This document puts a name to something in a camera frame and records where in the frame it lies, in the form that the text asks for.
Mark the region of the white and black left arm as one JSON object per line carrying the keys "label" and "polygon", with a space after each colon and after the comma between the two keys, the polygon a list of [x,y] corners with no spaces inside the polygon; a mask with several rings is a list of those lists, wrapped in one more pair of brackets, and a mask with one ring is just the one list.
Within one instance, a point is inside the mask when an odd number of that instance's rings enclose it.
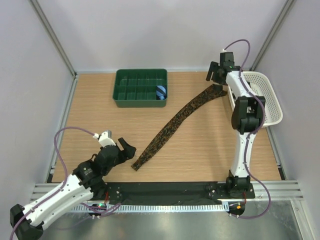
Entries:
{"label": "white and black left arm", "polygon": [[107,192],[103,177],[113,167],[135,156],[136,148],[119,138],[122,148],[109,137],[107,131],[93,136],[100,151],[93,159],[78,165],[66,179],[37,200],[10,209],[12,235],[19,240],[38,240],[45,229],[71,208],[90,200],[101,200]]}

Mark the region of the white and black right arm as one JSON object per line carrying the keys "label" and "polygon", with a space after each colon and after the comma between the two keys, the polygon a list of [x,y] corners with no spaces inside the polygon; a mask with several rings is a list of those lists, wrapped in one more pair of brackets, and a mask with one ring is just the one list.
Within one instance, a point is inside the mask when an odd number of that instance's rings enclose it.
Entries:
{"label": "white and black right arm", "polygon": [[231,116],[231,126],[236,133],[236,147],[225,192],[231,198],[254,198],[250,160],[257,132],[265,122],[265,97],[253,92],[241,67],[235,65],[232,52],[223,51],[219,62],[210,63],[206,80],[230,87],[236,99]]}

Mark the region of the black tie with gold keys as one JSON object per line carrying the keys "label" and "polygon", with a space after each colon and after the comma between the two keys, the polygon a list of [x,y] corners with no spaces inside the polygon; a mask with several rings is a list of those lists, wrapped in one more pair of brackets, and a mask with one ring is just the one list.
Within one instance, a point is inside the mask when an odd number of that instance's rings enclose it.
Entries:
{"label": "black tie with gold keys", "polygon": [[138,171],[142,165],[153,158],[160,149],[169,141],[175,134],[181,124],[192,113],[198,110],[206,103],[227,95],[227,91],[223,89],[221,92],[216,92],[213,89],[213,84],[200,92],[192,100],[190,100],[183,108],[179,110],[170,121],[157,133],[153,140],[148,144],[138,159],[131,165],[132,169]]}

